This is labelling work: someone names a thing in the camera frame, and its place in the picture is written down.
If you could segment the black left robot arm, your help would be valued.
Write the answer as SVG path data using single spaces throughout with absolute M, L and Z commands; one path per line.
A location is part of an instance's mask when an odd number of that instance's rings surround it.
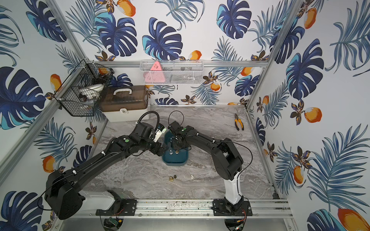
M 162 124 L 153 128 L 147 123 L 139 122 L 131 134 L 112 138 L 102 152 L 77 167 L 63 173 L 57 170 L 52 172 L 46 182 L 45 201 L 60 220 L 72 217 L 85 200 L 80 191 L 113 164 L 140 151 L 163 155 L 166 147 L 158 139 L 165 131 Z

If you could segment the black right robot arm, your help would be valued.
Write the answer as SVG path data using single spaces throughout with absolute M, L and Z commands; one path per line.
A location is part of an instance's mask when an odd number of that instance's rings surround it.
M 235 144 L 229 138 L 218 140 L 191 126 L 182 127 L 176 121 L 169 125 L 169 131 L 174 136 L 174 150 L 195 146 L 211 155 L 216 172 L 224 179 L 225 200 L 233 206 L 241 204 L 244 197 L 241 193 L 240 174 L 244 161 Z

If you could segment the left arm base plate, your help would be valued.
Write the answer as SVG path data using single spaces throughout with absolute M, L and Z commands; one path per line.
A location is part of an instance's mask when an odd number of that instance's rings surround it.
M 111 207 L 107 210 L 98 209 L 96 216 L 134 216 L 137 207 L 137 200 L 135 199 L 118 199 L 115 200 Z

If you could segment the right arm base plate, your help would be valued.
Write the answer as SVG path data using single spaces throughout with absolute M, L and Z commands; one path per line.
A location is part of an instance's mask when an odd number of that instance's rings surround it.
M 248 200 L 242 198 L 235 205 L 224 199 L 215 199 L 212 202 L 211 209 L 214 211 L 215 216 L 252 216 L 251 204 Z

